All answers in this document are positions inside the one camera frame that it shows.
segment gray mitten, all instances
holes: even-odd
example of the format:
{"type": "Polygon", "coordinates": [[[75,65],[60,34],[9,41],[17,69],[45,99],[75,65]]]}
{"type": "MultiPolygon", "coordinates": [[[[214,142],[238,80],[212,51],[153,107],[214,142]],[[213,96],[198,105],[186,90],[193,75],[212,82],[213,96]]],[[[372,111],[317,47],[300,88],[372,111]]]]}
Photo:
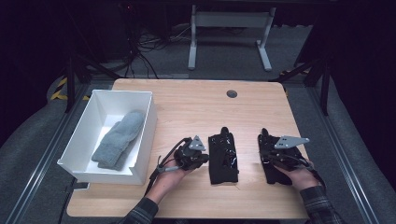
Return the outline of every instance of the gray mitten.
{"type": "Polygon", "coordinates": [[[124,167],[126,160],[128,159],[131,149],[132,148],[130,147],[130,148],[127,148],[126,150],[124,150],[123,152],[121,152],[121,155],[119,156],[119,159],[117,160],[117,162],[114,166],[106,166],[102,162],[99,162],[98,167],[103,168],[103,169],[121,171],[122,168],[124,167]]]}
{"type": "Polygon", "coordinates": [[[128,147],[143,127],[145,116],[137,111],[130,112],[105,134],[91,159],[104,167],[114,167],[121,153],[128,147]]]}

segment metal bracket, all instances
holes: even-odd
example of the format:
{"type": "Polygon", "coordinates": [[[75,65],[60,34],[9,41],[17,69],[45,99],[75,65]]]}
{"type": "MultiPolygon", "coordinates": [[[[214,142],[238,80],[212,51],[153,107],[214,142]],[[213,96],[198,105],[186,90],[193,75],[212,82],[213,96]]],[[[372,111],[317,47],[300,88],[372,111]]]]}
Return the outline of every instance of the metal bracket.
{"type": "Polygon", "coordinates": [[[274,148],[285,149],[285,148],[297,147],[300,144],[305,144],[308,142],[309,142],[308,138],[299,138],[299,137],[283,135],[276,142],[276,144],[274,145],[274,148]]]}
{"type": "Polygon", "coordinates": [[[204,144],[202,143],[201,139],[199,138],[198,135],[195,135],[194,139],[192,139],[192,142],[189,145],[189,149],[191,150],[200,150],[200,151],[205,151],[206,148],[204,144]]]}

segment black glove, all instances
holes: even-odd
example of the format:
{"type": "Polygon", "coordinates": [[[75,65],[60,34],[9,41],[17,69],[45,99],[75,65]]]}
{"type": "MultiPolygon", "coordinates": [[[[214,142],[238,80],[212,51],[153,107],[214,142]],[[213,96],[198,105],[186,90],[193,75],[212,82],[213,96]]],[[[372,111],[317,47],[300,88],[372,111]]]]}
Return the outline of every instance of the black glove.
{"type": "Polygon", "coordinates": [[[238,163],[236,158],[233,134],[227,127],[220,134],[210,136],[209,143],[209,175],[211,184],[238,182],[238,163]]]}

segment person's left hand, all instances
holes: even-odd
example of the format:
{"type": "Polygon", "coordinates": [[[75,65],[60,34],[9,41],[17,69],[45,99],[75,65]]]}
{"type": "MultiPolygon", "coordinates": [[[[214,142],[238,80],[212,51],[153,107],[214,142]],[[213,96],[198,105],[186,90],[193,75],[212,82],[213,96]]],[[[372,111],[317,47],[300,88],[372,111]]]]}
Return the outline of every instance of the person's left hand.
{"type": "MultiPolygon", "coordinates": [[[[164,167],[177,166],[173,154],[169,156],[167,161],[168,163],[164,167]]],[[[183,169],[177,169],[159,174],[146,197],[158,204],[169,191],[177,187],[184,176],[191,172],[192,170],[185,171],[183,169]]]]}

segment human hand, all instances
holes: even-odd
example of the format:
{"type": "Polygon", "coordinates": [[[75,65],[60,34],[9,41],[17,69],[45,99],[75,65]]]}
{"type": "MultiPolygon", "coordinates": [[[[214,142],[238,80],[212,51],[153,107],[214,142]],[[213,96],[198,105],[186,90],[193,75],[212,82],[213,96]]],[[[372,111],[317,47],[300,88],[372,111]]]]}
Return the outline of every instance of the human hand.
{"type": "Polygon", "coordinates": [[[317,179],[314,177],[314,175],[308,171],[306,168],[298,168],[293,171],[287,171],[282,168],[279,168],[275,166],[275,168],[288,176],[291,179],[291,182],[293,183],[293,186],[298,190],[301,191],[303,189],[308,189],[311,187],[318,186],[319,182],[317,179]]]}
{"type": "MultiPolygon", "coordinates": [[[[168,161],[164,167],[173,167],[177,166],[176,161],[174,160],[174,154],[172,153],[171,156],[166,160],[168,161]]],[[[175,171],[168,171],[157,176],[153,186],[151,187],[150,191],[147,193],[146,198],[151,199],[156,204],[160,203],[163,197],[170,192],[171,190],[175,189],[180,181],[186,176],[187,174],[191,173],[192,170],[185,171],[183,169],[177,169],[175,171]]]]}

